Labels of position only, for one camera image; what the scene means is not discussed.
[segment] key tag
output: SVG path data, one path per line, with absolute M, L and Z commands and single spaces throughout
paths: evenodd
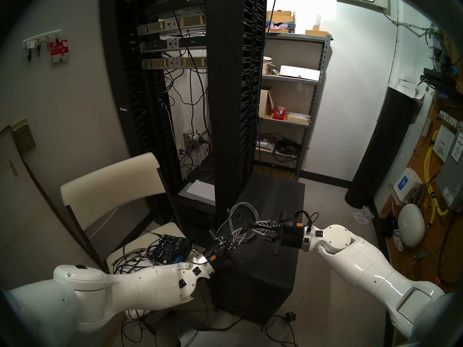
M 59 33 L 55 34 L 55 40 L 49 43 L 51 61 L 53 63 L 63 62 L 69 60 L 68 40 L 63 39 L 60 41 Z

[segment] white oval device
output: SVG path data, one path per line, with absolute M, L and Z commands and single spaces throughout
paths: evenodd
M 400 238 L 410 248 L 414 248 L 425 235 L 425 221 L 419 208 L 415 204 L 407 204 L 403 207 L 397 221 Z

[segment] yellow cable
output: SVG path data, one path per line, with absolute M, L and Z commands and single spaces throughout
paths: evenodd
M 423 163 L 423 175 L 425 177 L 425 183 L 429 181 L 429 161 L 431 160 L 432 147 L 433 145 L 429 145 L 428 151 L 425 156 L 425 161 Z M 436 207 L 434 206 L 434 204 L 432 204 L 431 219 L 429 219 L 428 225 L 426 226 L 427 228 L 430 228 L 432 226 L 432 223 L 434 222 L 435 217 L 436 217 Z
M 426 182 L 429 182 L 430 178 L 429 178 L 429 164 L 431 162 L 431 153 L 432 153 L 432 147 L 434 146 L 434 143 L 436 142 L 436 139 L 437 139 L 437 134 L 439 133 L 439 131 L 435 131 L 433 136 L 432 136 L 432 139 L 431 139 L 431 142 L 432 144 L 429 145 L 429 148 L 428 148 L 428 152 L 426 154 L 426 158 L 425 158 L 425 164 L 424 164 L 424 176 L 425 176 L 425 181 Z M 436 194 L 434 193 L 434 190 L 432 188 L 432 184 L 429 182 L 428 184 L 428 193 L 429 195 L 431 196 L 432 198 L 432 201 L 434 203 L 434 206 L 435 208 L 432 209 L 432 213 L 433 215 L 435 215 L 435 212 L 434 210 L 437 210 L 437 213 L 439 214 L 439 216 L 445 216 L 449 213 L 449 209 L 445 210 L 445 211 L 442 211 L 440 209 L 440 206 L 439 206 L 439 203 L 437 201 L 437 198 L 436 198 Z

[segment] white bracket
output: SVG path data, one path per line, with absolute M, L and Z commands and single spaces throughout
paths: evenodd
M 368 225 L 373 221 L 373 214 L 368 210 L 367 207 L 362 207 L 362 210 L 359 212 L 354 212 L 352 216 L 361 224 Z
M 35 43 L 37 43 L 37 38 L 39 39 L 41 44 L 47 44 L 47 36 L 48 36 L 48 42 L 53 42 L 55 40 L 55 34 L 56 33 L 61 33 L 61 30 L 42 33 L 41 35 L 37 35 L 37 36 L 27 38 L 27 39 L 22 41 L 21 49 L 28 49 L 30 41 L 34 41 Z

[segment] cardboard box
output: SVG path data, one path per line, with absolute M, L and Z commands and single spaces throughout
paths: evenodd
M 291 16 L 292 14 L 293 13 L 291 11 L 282 11 L 282 10 L 273 11 L 273 17 L 275 17 L 275 16 Z M 271 15 L 272 15 L 272 11 L 267 11 L 267 19 L 268 20 L 270 19 Z
M 329 35 L 330 32 L 327 31 L 315 31 L 315 30 L 306 30 L 306 35 L 308 36 L 319 36 L 319 37 L 325 37 L 326 35 Z
M 318 81 L 320 79 L 320 71 L 309 68 L 281 66 L 280 75 L 288 77 L 304 78 Z
M 300 114 L 300 113 L 288 112 L 286 117 L 287 117 L 286 120 L 288 122 L 292 122 L 292 123 L 299 123 L 299 124 L 308 125 L 309 121 L 310 121 L 310 115 L 309 114 Z
M 275 104 L 273 103 L 270 90 L 261 89 L 261 98 L 259 101 L 259 117 L 265 118 L 265 116 L 270 116 L 274 109 Z
M 274 23 L 294 22 L 294 16 L 292 15 L 291 11 L 273 11 L 273 16 L 272 11 L 267 11 L 267 19 L 269 20 L 270 17 L 272 17 L 272 22 Z M 270 28 L 270 32 L 289 33 L 289 30 L 287 28 L 281 30 Z

